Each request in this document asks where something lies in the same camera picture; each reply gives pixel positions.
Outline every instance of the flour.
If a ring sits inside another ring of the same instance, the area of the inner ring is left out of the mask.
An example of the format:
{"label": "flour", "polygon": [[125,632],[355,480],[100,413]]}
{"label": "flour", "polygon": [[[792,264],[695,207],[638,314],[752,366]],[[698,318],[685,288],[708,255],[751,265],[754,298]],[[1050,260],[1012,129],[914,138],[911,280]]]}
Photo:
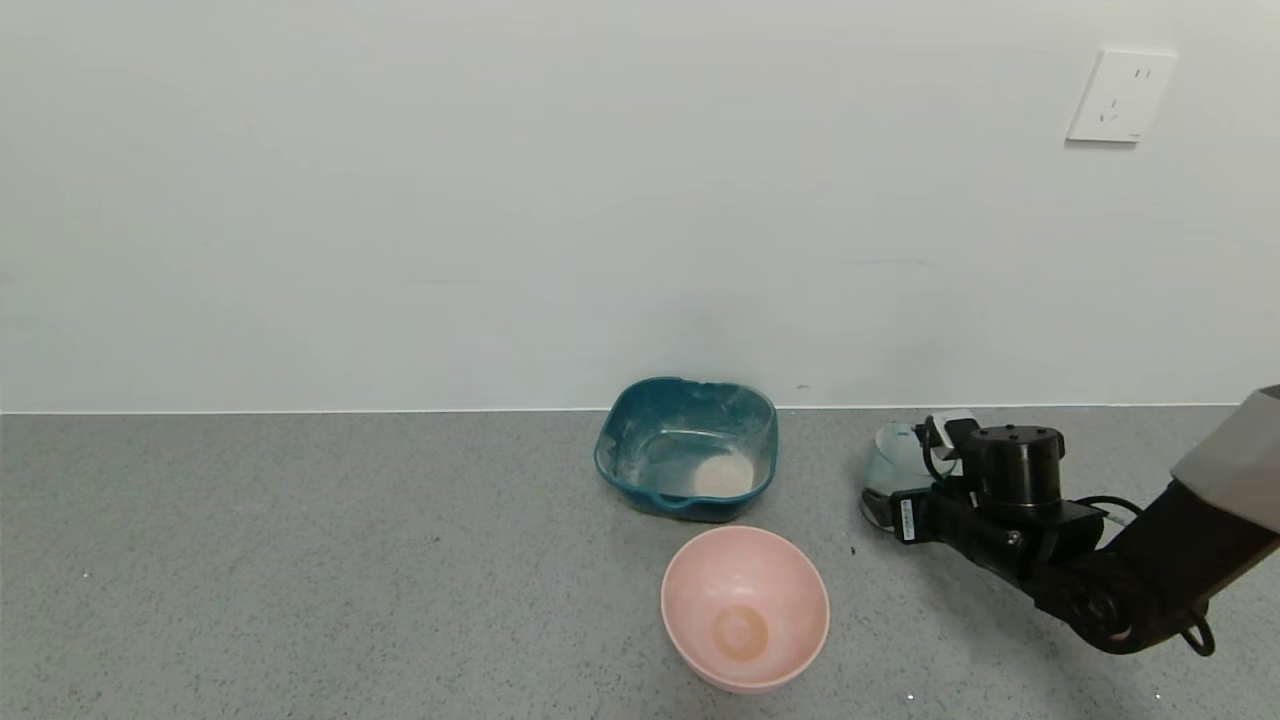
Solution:
{"label": "flour", "polygon": [[755,466],[741,452],[708,457],[690,478],[690,491],[701,497],[737,497],[751,492]]}

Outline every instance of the cable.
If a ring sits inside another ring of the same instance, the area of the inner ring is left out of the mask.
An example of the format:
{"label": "cable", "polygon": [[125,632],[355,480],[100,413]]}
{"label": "cable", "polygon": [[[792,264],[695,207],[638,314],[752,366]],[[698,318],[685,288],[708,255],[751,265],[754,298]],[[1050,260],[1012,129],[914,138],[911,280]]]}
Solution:
{"label": "cable", "polygon": [[1190,615],[1192,619],[1196,620],[1196,629],[1199,630],[1201,637],[1197,639],[1196,635],[1192,634],[1190,628],[1184,629],[1179,634],[1183,635],[1187,644],[1192,646],[1196,655],[1208,657],[1210,655],[1213,655],[1215,650],[1217,650],[1217,643],[1213,642],[1213,630],[1208,629],[1208,620],[1206,620],[1203,615],[1196,611],[1192,611]]}
{"label": "cable", "polygon": [[924,421],[924,442],[920,443],[920,450],[924,452],[924,468],[929,471],[929,477],[933,478],[936,483],[946,483],[947,479],[938,473],[938,469],[933,465],[933,430],[929,421]]}
{"label": "cable", "polygon": [[1088,497],[1082,497],[1080,500],[1076,500],[1076,502],[1079,502],[1080,505],[1119,505],[1120,507],[1124,507],[1125,510],[1133,512],[1134,515],[1142,514],[1142,507],[1138,507],[1137,503],[1130,502],[1123,497],[1116,497],[1114,495],[1091,495]]}

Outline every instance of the electrical outlet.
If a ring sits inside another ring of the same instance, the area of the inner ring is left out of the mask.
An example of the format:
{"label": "electrical outlet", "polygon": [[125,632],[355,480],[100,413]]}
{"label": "electrical outlet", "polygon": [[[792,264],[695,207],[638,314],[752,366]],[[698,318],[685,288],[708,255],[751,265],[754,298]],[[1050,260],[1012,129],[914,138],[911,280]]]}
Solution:
{"label": "electrical outlet", "polygon": [[1093,65],[1068,140],[1138,142],[1156,117],[1178,55],[1103,50]]}

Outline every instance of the robotic arm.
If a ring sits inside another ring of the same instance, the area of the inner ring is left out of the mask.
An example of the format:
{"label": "robotic arm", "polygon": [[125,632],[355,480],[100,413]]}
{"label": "robotic arm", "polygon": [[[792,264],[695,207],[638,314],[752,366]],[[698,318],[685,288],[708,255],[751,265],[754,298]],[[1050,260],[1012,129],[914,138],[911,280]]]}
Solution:
{"label": "robotic arm", "polygon": [[[902,543],[950,544],[1106,652],[1181,635],[1212,655],[1210,598],[1280,544],[1280,386],[1253,392],[1146,510],[1110,496],[1062,500],[1066,446],[1052,428],[982,428],[961,410],[915,433],[933,484],[868,491],[868,511]],[[964,474],[943,477],[936,457],[960,459]],[[1098,548],[1101,505],[1137,518]]]}

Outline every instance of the speckled surface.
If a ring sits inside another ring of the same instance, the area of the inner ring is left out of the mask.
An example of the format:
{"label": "speckled surface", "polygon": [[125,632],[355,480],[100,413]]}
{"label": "speckled surface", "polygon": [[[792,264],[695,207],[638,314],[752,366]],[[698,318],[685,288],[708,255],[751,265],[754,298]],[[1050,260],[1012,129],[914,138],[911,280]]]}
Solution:
{"label": "speckled surface", "polygon": [[[1146,502],[1226,413],[983,416],[1057,425],[1071,493]],[[703,684],[667,641],[662,573],[703,527],[595,477],[603,414],[4,418],[0,716],[1275,716],[1280,561],[1215,601],[1213,659],[1098,653],[856,515],[874,428],[919,415],[782,413],[777,480],[741,521],[813,559],[832,623],[759,697]]]}

